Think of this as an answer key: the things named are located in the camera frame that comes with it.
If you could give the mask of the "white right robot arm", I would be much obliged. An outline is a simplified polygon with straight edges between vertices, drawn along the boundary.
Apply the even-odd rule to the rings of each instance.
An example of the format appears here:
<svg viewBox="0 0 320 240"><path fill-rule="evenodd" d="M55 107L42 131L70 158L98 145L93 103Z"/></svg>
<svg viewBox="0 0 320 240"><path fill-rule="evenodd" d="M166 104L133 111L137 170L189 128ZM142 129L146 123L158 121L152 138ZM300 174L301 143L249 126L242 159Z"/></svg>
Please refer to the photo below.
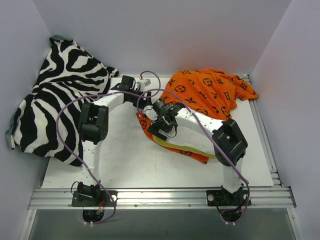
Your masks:
<svg viewBox="0 0 320 240"><path fill-rule="evenodd" d="M214 119L180 102L166 104L162 99L146 106L143 113L151 121L147 131L163 147L204 155L203 145L187 143L187 135L198 133L208 137L213 145L211 152L223 165L222 200L228 205L239 200L238 190L245 181L241 165L248 143L235 120Z"/></svg>

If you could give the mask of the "orange patterned pillowcase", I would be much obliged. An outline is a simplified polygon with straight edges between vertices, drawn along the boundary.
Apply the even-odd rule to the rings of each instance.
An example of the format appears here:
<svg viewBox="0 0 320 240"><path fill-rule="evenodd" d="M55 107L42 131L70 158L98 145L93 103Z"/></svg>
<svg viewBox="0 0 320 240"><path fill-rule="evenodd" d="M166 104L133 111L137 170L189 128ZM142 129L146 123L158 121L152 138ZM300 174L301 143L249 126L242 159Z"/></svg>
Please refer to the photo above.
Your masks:
<svg viewBox="0 0 320 240"><path fill-rule="evenodd" d="M174 105L179 100L174 93L192 110L208 117L227 121L231 111L237 107L236 99L254 100L259 97L253 87L237 75L228 75L214 69L176 72L168 81L160 98Z"/></svg>

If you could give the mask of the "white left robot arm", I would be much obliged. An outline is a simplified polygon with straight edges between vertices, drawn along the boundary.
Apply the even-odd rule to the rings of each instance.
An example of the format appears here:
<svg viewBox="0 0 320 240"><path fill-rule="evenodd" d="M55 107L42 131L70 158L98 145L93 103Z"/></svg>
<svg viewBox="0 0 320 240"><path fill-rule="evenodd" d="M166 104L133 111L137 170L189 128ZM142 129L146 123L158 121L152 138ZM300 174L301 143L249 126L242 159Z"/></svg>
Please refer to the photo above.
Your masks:
<svg viewBox="0 0 320 240"><path fill-rule="evenodd" d="M99 185L99 163L102 143L109 131L109 113L126 102L136 106L138 97L150 84L147 78L141 77L135 81L133 77L125 75L120 83L110 88L108 95L83 104L78 124L83 163L76 193L88 205L97 205L105 194Z"/></svg>

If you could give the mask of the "white pillow yellow side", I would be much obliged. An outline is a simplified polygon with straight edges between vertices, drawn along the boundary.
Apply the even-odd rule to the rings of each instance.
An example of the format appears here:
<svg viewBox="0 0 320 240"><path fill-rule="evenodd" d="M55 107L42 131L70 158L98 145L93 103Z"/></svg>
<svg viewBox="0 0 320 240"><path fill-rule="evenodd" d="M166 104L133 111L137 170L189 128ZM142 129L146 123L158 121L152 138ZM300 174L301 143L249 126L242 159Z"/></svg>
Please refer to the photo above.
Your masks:
<svg viewBox="0 0 320 240"><path fill-rule="evenodd" d="M209 159L216 157L214 148L206 136L183 126L177 127L176 136L162 140L159 137L152 135L151 139L162 147L179 151L188 151Z"/></svg>

